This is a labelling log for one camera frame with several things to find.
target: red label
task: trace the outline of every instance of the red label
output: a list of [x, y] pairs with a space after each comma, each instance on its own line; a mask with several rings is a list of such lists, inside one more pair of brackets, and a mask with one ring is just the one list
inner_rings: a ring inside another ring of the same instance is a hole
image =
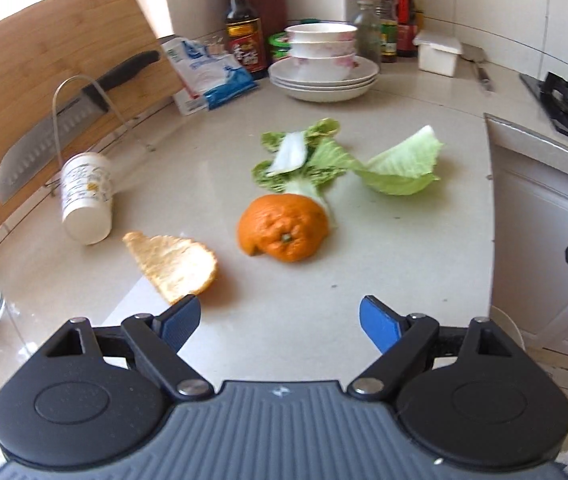
[[260, 20], [257, 22], [257, 30], [251, 34], [229, 38], [228, 49], [235, 59], [249, 72], [259, 72], [266, 68], [266, 51], [262, 38]]
[[410, 52], [417, 47], [413, 44], [416, 27], [414, 25], [397, 25], [397, 49]]
[[408, 23], [411, 19], [410, 0], [397, 0], [397, 22]]

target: white container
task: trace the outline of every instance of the white container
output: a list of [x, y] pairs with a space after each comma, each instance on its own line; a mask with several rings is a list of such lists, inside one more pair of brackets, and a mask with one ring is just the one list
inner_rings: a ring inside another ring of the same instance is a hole
[[298, 69], [296, 81], [328, 83], [346, 79], [355, 68], [355, 54], [339, 57], [291, 57]]
[[298, 43], [325, 43], [327, 41], [352, 41], [357, 28], [345, 23], [306, 23], [288, 27], [289, 41]]
[[457, 38], [430, 30], [421, 31], [413, 40], [418, 46], [420, 70], [453, 77], [462, 54], [462, 44]]
[[327, 41], [325, 43], [289, 42], [290, 54], [294, 57], [339, 57], [355, 54], [355, 40]]
[[113, 190], [110, 160], [99, 153], [80, 153], [61, 173], [62, 225], [84, 245], [106, 238], [112, 227]]

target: kitchen counter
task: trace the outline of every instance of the kitchen counter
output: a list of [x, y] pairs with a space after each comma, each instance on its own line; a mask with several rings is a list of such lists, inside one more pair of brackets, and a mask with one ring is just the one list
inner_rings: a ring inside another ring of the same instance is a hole
[[[375, 90], [342, 104], [297, 102], [266, 81], [212, 112], [183, 118], [164, 108], [136, 128], [155, 153], [130, 137], [107, 151], [118, 188], [109, 238], [88, 248], [69, 240], [59, 199], [46, 198], [1, 243], [0, 286], [14, 307], [0, 322], [0, 386], [69, 317], [102, 324], [165, 308], [121, 242], [131, 230], [192, 237], [218, 255], [219, 276], [201, 296], [202, 324], [180, 352], [216, 387], [224, 379], [346, 385], [378, 356], [358, 324], [366, 294], [442, 324], [486, 315], [494, 211], [484, 115], [523, 127], [491, 133], [494, 142], [568, 165], [568, 139], [517, 74], [492, 65], [488, 72], [494, 94], [480, 88], [467, 62], [451, 79], [406, 61], [385, 66]], [[269, 158], [260, 134], [324, 117], [341, 122], [338, 140], [361, 160], [431, 124], [445, 143], [436, 168], [442, 180], [416, 196], [388, 197], [341, 177], [326, 193], [337, 229], [313, 258], [287, 265], [245, 256], [235, 225], [264, 192], [250, 176]]]

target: black circular pad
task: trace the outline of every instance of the black circular pad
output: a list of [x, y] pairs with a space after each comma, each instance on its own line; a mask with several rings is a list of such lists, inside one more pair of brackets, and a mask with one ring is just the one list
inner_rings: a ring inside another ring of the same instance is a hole
[[479, 356], [423, 373], [397, 397], [398, 419], [436, 457], [509, 471], [552, 460], [568, 432], [568, 401], [535, 363]]
[[101, 357], [32, 359], [0, 390], [0, 445], [39, 468], [86, 468], [143, 444], [165, 411], [151, 381]]
[[61, 383], [40, 392], [35, 410], [49, 422], [80, 424], [100, 416], [109, 400], [109, 393], [97, 384]]
[[518, 418], [526, 409], [526, 397], [510, 384], [477, 381], [453, 392], [453, 407], [480, 424], [503, 424]]

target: cabinet door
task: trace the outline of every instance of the cabinet door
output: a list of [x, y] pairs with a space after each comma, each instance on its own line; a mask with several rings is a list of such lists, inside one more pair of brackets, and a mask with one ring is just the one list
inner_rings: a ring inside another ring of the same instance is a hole
[[530, 346], [568, 354], [568, 175], [498, 146], [493, 152], [493, 304]]

